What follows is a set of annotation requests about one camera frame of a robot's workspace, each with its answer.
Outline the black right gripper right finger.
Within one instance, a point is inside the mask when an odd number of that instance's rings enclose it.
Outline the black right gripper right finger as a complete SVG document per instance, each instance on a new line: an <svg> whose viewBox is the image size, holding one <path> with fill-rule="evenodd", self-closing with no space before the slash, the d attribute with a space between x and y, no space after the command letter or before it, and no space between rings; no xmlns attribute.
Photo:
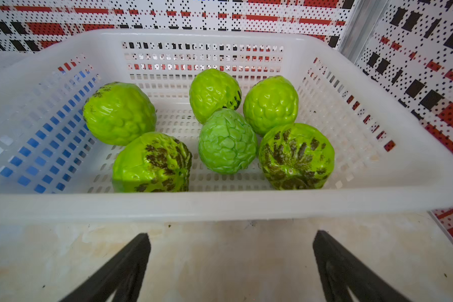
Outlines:
<svg viewBox="0 0 453 302"><path fill-rule="evenodd" d="M313 251L327 301L408 301L328 232L316 233Z"/></svg>

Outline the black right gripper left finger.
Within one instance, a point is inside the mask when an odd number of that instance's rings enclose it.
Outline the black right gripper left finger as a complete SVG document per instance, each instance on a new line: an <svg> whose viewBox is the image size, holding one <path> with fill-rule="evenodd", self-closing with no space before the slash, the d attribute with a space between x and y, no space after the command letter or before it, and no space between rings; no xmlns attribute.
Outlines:
<svg viewBox="0 0 453 302"><path fill-rule="evenodd" d="M137 301L151 252L149 236L138 234L63 301Z"/></svg>

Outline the pale green custard apple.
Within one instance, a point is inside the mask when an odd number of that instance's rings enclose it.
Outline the pale green custard apple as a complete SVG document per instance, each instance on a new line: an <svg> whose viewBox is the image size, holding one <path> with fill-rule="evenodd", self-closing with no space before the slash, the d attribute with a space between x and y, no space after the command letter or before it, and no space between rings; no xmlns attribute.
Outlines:
<svg viewBox="0 0 453 302"><path fill-rule="evenodd" d="M203 125L198 152L204 165L219 174L236 174L256 158L257 135L246 119L232 109L216 111Z"/></svg>

